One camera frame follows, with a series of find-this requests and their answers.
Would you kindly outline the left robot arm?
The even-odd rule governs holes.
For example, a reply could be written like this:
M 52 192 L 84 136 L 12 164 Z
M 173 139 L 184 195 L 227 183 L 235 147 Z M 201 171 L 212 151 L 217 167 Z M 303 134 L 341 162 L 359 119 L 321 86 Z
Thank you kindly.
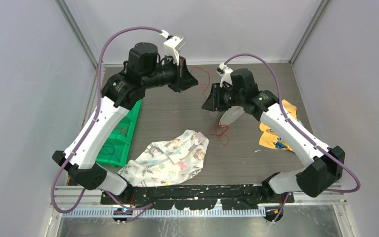
M 182 92 L 198 85 L 188 71 L 185 57 L 179 55 L 183 45 L 178 38 L 167 40 L 163 58 L 152 43 L 140 42 L 130 49 L 123 70 L 112 75 L 101 90 L 100 107 L 93 112 L 97 118 L 90 118 L 74 142 L 52 156 L 74 181 L 87 190 L 112 193 L 119 204 L 131 200 L 129 183 L 97 164 L 97 155 L 117 124 L 144 98 L 147 89 L 166 85 Z

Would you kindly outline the grey plastic spool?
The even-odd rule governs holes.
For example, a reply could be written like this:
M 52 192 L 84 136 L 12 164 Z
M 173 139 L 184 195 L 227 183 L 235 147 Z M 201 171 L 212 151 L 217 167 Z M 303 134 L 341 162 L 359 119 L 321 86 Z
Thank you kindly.
M 210 112 L 210 116 L 218 119 L 218 126 L 229 126 L 244 114 L 241 106 L 232 106 L 226 111 Z

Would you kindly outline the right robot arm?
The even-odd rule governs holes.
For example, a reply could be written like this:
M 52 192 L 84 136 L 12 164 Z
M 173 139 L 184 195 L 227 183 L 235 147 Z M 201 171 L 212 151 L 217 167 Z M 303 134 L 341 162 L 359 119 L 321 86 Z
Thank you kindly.
M 257 121 L 272 129 L 298 156 L 304 168 L 276 173 L 262 182 L 262 196 L 276 202 L 287 192 L 304 192 L 315 198 L 342 177 L 345 152 L 340 146 L 329 147 L 305 129 L 269 90 L 259 90 L 250 70 L 217 69 L 222 77 L 214 83 L 202 105 L 212 112 L 241 107 Z

